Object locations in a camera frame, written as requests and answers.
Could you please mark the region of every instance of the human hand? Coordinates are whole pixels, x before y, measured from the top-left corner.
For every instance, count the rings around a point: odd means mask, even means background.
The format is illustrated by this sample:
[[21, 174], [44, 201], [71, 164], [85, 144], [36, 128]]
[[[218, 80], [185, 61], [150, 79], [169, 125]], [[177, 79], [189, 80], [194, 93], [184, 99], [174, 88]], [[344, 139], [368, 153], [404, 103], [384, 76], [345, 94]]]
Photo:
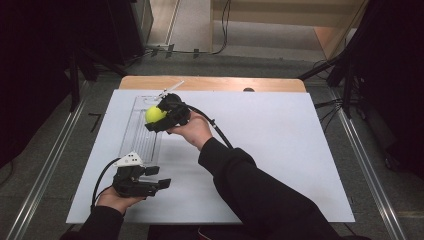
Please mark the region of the human hand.
[[212, 137], [206, 118], [193, 111], [190, 112], [190, 119], [186, 125], [170, 128], [167, 132], [183, 136], [187, 142], [197, 147], [199, 151]]
[[106, 206], [118, 210], [122, 215], [125, 213], [127, 208], [146, 199], [145, 197], [129, 197], [123, 198], [119, 196], [115, 188], [109, 187], [100, 194], [97, 206]]

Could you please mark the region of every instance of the transparent plastic tray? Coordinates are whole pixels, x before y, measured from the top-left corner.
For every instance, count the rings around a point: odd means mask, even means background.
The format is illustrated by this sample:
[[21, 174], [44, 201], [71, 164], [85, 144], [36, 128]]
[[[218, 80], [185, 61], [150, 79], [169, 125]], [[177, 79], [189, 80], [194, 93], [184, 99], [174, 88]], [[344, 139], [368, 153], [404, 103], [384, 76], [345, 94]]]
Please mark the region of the transparent plastic tray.
[[144, 115], [147, 109], [159, 103], [155, 98], [154, 96], [138, 96], [135, 98], [124, 140], [122, 141], [120, 157], [130, 152], [136, 152], [146, 166], [158, 165], [162, 132], [150, 132], [144, 126], [146, 124]]

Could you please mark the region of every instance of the metal rail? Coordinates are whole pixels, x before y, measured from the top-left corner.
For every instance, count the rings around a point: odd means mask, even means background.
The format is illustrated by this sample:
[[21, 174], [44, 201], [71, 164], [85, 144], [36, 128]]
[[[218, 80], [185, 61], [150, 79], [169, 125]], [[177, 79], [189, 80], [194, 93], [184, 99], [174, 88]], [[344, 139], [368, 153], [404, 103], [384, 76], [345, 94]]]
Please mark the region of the metal rail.
[[[333, 99], [340, 98], [338, 92], [334, 89], [330, 89]], [[378, 210], [380, 211], [381, 217], [386, 225], [390, 238], [392, 240], [406, 240], [406, 236], [402, 230], [399, 220], [396, 216], [395, 211], [392, 208], [389, 198], [387, 197], [383, 186], [378, 179], [376, 172], [371, 164], [370, 159], [365, 151], [361, 139], [356, 132], [355, 125], [352, 119], [349, 119], [344, 111], [339, 111], [339, 117], [342, 121], [343, 127], [349, 138], [355, 155], [358, 159], [359, 165], [361, 166], [365, 180], [368, 183], [371, 194], [374, 197], [375, 203], [377, 204]]]
[[84, 108], [86, 97], [91, 89], [91, 86], [92, 84], [87, 81], [83, 83], [83, 86], [81, 87], [81, 101], [76, 107], [75, 111], [69, 113], [69, 116], [66, 119], [65, 124], [63, 125], [63, 128], [60, 131], [59, 136], [57, 137], [56, 142], [54, 143], [53, 148], [50, 151], [50, 154], [37, 177], [37, 180], [26, 197], [6, 239], [17, 240], [23, 238], [60, 160], [66, 143], [68, 142], [69, 137], [74, 130], [81, 111]]

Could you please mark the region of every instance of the metal stand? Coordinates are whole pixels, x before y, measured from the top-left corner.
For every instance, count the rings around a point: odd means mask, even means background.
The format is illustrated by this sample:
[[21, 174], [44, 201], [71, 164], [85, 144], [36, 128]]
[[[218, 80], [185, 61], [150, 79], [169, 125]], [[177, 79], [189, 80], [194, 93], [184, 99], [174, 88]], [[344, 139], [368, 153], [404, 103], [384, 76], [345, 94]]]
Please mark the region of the metal stand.
[[372, 24], [376, 24], [380, 19], [382, 15], [380, 10], [383, 2], [384, 1], [370, 1], [356, 33], [346, 48], [338, 56], [297, 77], [304, 81], [334, 66], [327, 78], [327, 84], [329, 87], [336, 87], [340, 84], [342, 79], [345, 78], [342, 107], [349, 118], [351, 90], [354, 77], [358, 74], [356, 59], [358, 59], [357, 56], [360, 54], [361, 49], [372, 42]]

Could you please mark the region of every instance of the person's left hand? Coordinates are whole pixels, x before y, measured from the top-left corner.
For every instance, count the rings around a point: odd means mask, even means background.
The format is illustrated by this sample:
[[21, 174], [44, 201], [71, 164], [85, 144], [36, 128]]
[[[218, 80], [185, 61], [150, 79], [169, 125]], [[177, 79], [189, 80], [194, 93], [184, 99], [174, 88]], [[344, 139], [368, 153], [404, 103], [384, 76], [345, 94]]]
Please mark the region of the person's left hand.
[[106, 206], [118, 210], [122, 215], [125, 213], [127, 208], [146, 199], [146, 197], [129, 197], [123, 198], [119, 196], [113, 187], [109, 187], [100, 194], [97, 206]]

